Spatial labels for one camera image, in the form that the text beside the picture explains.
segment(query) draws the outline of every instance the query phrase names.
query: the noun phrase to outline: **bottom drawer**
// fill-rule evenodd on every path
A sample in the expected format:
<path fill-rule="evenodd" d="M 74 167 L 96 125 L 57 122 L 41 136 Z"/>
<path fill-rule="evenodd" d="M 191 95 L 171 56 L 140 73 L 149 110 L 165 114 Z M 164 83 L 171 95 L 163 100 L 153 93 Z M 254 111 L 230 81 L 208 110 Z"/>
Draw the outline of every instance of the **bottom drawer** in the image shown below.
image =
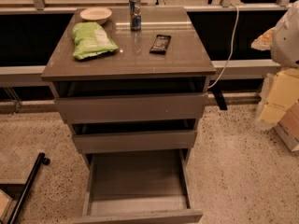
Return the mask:
<path fill-rule="evenodd" d="M 94 154 L 75 223 L 196 223 L 181 150 Z"/>

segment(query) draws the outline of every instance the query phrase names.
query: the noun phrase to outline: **plastic bag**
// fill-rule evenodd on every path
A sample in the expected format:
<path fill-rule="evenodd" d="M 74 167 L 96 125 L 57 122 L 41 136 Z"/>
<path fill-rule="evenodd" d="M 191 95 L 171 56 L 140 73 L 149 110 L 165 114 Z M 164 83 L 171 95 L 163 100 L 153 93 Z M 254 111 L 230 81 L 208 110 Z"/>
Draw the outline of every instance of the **plastic bag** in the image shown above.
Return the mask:
<path fill-rule="evenodd" d="M 72 32 L 75 43 L 73 56 L 78 60 L 118 49 L 103 27 L 96 22 L 77 23 Z"/>

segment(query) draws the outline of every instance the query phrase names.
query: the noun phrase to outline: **dresser top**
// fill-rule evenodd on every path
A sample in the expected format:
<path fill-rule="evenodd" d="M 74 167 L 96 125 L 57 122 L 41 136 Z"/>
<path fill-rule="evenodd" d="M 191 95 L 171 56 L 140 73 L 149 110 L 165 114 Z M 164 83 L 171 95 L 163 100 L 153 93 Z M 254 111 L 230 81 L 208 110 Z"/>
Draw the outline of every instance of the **dresser top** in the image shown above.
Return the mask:
<path fill-rule="evenodd" d="M 130 30 L 128 7 L 114 7 L 103 28 L 119 49 L 94 59 L 73 57 L 72 28 L 82 22 L 78 10 L 42 74 L 45 81 L 142 77 L 193 77 L 215 73 L 183 7 L 142 7 L 142 29 Z M 150 53 L 156 35 L 171 35 L 165 55 Z"/>

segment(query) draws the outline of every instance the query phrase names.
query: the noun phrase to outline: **dresser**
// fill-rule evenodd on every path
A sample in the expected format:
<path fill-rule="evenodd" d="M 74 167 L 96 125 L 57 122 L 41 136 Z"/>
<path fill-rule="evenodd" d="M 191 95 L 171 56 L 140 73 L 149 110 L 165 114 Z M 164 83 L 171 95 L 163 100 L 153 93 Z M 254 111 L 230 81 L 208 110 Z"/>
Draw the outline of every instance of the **dresser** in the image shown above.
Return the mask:
<path fill-rule="evenodd" d="M 142 7 L 140 32 L 111 10 L 117 52 L 73 58 L 78 11 L 42 74 L 89 167 L 75 223 L 197 223 L 186 165 L 215 69 L 183 7 Z M 149 53 L 156 35 L 172 37 L 165 55 Z"/>

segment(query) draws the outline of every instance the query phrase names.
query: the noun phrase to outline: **black device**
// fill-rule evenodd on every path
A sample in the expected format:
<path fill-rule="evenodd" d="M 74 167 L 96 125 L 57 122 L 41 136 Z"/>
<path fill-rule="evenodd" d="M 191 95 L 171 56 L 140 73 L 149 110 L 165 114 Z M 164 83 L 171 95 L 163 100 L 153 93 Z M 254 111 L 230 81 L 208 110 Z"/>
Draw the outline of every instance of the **black device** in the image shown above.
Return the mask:
<path fill-rule="evenodd" d="M 156 39 L 150 48 L 150 53 L 166 54 L 171 35 L 156 35 Z"/>

